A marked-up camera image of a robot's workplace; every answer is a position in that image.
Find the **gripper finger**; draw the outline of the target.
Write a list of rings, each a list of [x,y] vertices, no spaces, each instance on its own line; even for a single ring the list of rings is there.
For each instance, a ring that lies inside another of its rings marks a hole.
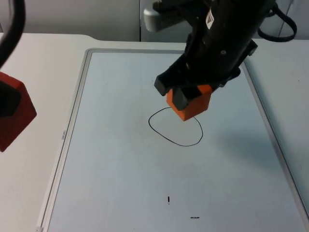
[[[197,87],[175,87],[173,89],[173,104],[177,110],[184,110],[193,99],[201,95]]]
[[[187,74],[186,58],[179,57],[166,71],[156,77],[154,87],[161,96],[165,96],[174,87],[190,87]]]
[[[0,82],[0,117],[12,116],[17,110],[21,94],[11,85]]]

